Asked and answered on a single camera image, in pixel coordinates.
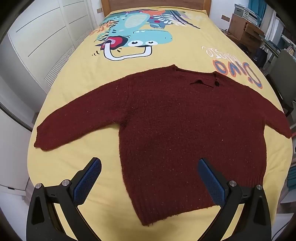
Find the dark red knit sweater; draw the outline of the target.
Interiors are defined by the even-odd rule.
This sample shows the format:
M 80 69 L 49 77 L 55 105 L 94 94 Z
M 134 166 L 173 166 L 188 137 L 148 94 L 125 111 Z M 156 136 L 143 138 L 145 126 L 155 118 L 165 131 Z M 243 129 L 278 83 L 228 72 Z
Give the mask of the dark red knit sweater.
M 219 72 L 172 65 L 74 99 L 37 127 L 34 146 L 50 151 L 113 123 L 123 180 L 142 225 L 213 205 L 197 173 L 201 158 L 253 187 L 266 170 L 265 127 L 292 135 L 285 114 L 250 87 Z

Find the teal folded stack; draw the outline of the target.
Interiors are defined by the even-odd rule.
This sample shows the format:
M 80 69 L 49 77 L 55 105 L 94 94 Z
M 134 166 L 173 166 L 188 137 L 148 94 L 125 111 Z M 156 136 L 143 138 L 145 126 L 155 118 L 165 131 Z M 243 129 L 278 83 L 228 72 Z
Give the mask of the teal folded stack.
M 296 166 L 290 167 L 287 175 L 287 187 L 288 190 L 294 190 L 296 188 Z

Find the grey green chair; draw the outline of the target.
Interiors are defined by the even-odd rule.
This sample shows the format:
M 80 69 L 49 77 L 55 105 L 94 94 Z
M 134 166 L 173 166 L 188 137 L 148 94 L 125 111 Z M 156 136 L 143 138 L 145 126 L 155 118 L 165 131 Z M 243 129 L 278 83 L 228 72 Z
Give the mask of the grey green chair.
M 287 50 L 282 50 L 266 79 L 288 117 L 293 111 L 295 100 L 295 57 Z

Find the white wardrobe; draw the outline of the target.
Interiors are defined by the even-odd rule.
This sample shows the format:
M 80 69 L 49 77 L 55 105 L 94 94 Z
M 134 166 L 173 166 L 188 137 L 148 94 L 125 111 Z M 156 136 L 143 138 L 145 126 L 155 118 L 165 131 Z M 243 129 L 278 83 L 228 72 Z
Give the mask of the white wardrobe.
M 37 115 L 58 73 L 103 16 L 101 1 L 30 1 L 2 36 L 2 192 L 25 195 Z

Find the yellow dinosaur bed cover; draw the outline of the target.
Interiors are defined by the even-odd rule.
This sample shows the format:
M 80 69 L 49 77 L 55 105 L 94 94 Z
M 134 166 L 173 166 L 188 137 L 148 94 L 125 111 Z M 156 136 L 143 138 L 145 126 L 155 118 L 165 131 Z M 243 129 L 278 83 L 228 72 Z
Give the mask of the yellow dinosaur bed cover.
M 166 44 L 139 47 L 98 46 L 102 34 L 113 23 L 94 30 L 75 50 L 53 83 L 36 125 L 54 110 L 101 85 L 127 75 L 158 67 L 177 65 L 182 69 L 213 72 L 217 67 L 246 64 L 247 73 L 234 80 L 253 88 L 277 108 L 280 103 L 262 72 L 203 11 L 181 8 L 184 24 L 164 24 L 161 31 L 172 35 Z M 197 240 L 213 220 L 217 206 L 186 212 L 143 226 L 126 191 L 119 159 L 118 126 L 111 125 L 50 152 L 34 147 L 32 132 L 28 170 L 34 184 L 57 185 L 74 176 L 93 157 L 102 161 L 102 173 L 85 203 L 79 207 L 91 228 L 102 240 Z

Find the brown cardboard box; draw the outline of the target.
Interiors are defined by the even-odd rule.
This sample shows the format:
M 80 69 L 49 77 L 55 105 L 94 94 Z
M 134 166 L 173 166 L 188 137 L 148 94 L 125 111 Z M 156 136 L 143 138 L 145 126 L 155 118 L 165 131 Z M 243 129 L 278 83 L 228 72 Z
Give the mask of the brown cardboard box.
M 232 15 L 228 32 L 239 44 L 250 50 L 259 48 L 262 43 L 261 37 L 264 37 L 264 32 L 259 27 L 235 14 Z

